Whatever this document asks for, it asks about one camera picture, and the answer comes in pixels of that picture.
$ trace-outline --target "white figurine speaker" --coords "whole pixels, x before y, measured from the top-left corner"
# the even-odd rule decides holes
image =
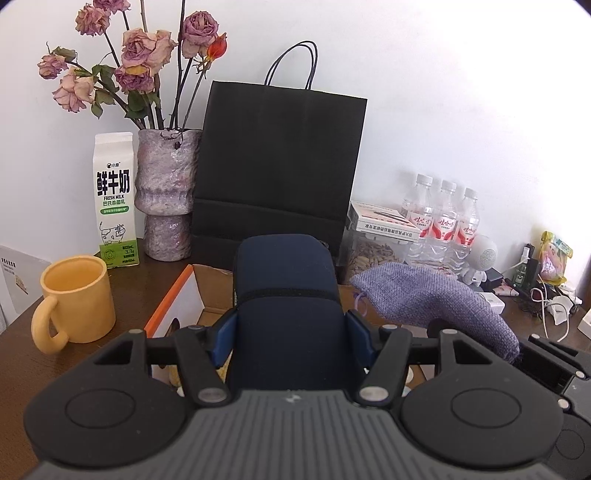
[[[492,268],[496,262],[496,243],[484,235],[476,235],[472,241],[472,248],[466,257],[468,269],[462,280],[466,285],[486,281],[486,270]]]

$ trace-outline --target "mug rim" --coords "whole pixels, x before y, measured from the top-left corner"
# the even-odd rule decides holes
[[[95,263],[98,263],[102,267],[100,275],[98,276],[98,278],[96,280],[92,281],[88,285],[84,285],[83,287],[75,288],[74,290],[53,290],[52,288],[49,288],[46,285],[45,277],[51,270],[59,267],[60,265],[62,265],[64,263],[71,262],[73,260],[80,260],[80,259],[91,260]],[[107,273],[107,264],[104,262],[104,260],[102,258],[94,257],[93,255],[75,255],[73,257],[63,258],[62,260],[58,260],[57,262],[54,262],[51,265],[49,265],[41,274],[40,283],[41,283],[41,287],[43,289],[47,290],[48,293],[51,293],[53,295],[64,295],[67,293],[76,293],[76,292],[85,290],[85,289],[97,284],[105,276],[106,273]]]

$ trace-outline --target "open box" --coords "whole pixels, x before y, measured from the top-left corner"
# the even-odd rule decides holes
[[[339,285],[340,301],[343,311],[356,307],[358,291],[351,286]],[[149,338],[169,335],[178,328],[189,325],[213,325],[227,310],[233,307],[232,273],[206,265],[188,265],[174,282],[156,311],[144,327]],[[373,325],[383,325],[381,318],[367,299],[362,301],[359,310]],[[413,366],[414,380],[409,387],[424,381],[419,367]],[[152,376],[158,380],[173,383],[177,378],[176,369],[154,365]]]

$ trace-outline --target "yellow mug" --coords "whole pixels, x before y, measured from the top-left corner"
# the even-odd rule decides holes
[[[59,352],[67,342],[94,342],[113,328],[115,306],[107,265],[100,258],[81,255],[49,265],[41,274],[41,289],[45,298],[31,322],[41,352]],[[57,330],[53,337],[50,319]]]

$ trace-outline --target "purple cloth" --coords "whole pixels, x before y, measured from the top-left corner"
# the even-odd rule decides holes
[[[453,277],[428,268],[387,263],[351,279],[385,319],[426,328],[443,319],[511,362],[519,342],[488,302]]]

